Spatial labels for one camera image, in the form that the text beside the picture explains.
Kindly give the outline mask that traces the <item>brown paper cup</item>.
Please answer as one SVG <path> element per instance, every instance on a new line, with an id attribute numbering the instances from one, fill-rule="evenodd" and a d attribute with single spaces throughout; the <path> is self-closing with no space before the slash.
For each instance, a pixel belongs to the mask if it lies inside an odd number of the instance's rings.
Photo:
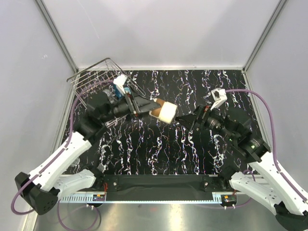
<path id="1" fill-rule="evenodd" d="M 161 107 L 150 111 L 149 115 L 159 119 L 162 122 L 171 124 L 176 115 L 178 106 L 158 98 L 155 98 L 154 101 L 160 104 Z"/>

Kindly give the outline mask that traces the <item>dark blue ceramic mug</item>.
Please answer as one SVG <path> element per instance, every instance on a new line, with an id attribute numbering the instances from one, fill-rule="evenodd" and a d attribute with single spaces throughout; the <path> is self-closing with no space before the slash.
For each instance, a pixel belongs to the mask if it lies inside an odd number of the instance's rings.
<path id="1" fill-rule="evenodd" d="M 124 97 L 125 95 L 125 89 L 123 85 L 117 85 L 117 84 L 113 84 L 114 86 L 114 91 L 115 91 L 115 95 L 118 99 L 121 99 Z"/>

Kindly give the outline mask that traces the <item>clear glass cup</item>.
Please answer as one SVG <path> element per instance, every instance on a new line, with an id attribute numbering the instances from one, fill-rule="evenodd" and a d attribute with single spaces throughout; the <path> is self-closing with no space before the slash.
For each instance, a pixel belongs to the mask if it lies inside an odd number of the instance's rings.
<path id="1" fill-rule="evenodd" d="M 113 93 L 109 89 L 104 89 L 103 92 L 107 95 L 110 103 L 113 103 L 116 100 Z"/>

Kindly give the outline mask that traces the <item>clear plastic cup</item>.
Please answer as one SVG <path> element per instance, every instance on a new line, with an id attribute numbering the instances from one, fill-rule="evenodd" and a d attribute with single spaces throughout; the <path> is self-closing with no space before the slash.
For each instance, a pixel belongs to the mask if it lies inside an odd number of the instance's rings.
<path id="1" fill-rule="evenodd" d="M 80 158 L 76 158 L 72 163 L 71 163 L 71 167 L 76 167 L 80 164 Z"/>

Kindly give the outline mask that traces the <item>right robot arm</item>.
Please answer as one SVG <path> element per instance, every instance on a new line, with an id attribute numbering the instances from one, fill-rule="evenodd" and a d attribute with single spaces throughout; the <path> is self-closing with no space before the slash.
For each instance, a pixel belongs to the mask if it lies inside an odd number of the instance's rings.
<path id="1" fill-rule="evenodd" d="M 241 191 L 266 207 L 288 231 L 308 229 L 308 193 L 274 160 L 269 145 L 250 130 L 251 119 L 233 108 L 222 116 L 218 109 L 198 106 L 192 113 L 175 119 L 188 130 L 209 129 L 229 141 L 235 155 L 256 170 L 269 187 L 249 180 L 244 173 L 226 167 L 218 175 L 223 191 Z"/>

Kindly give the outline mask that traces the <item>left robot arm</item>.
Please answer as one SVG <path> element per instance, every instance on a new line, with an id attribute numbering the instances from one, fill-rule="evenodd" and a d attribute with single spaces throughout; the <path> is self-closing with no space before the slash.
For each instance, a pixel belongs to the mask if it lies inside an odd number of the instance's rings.
<path id="1" fill-rule="evenodd" d="M 100 140 L 107 131 L 107 122 L 127 115 L 165 118 L 163 107 L 166 105 L 164 100 L 149 100 L 135 92 L 125 94 L 116 102 L 111 102 L 105 92 L 95 94 L 79 123 L 71 126 L 64 143 L 30 173 L 20 172 L 15 177 L 18 192 L 12 199 L 11 211 L 16 215 L 24 214 L 15 209 L 18 197 L 27 202 L 31 212 L 44 215 L 61 199 L 79 190 L 99 191 L 104 185 L 104 174 L 97 167 L 86 166 L 81 172 L 63 179 L 60 176 Z"/>

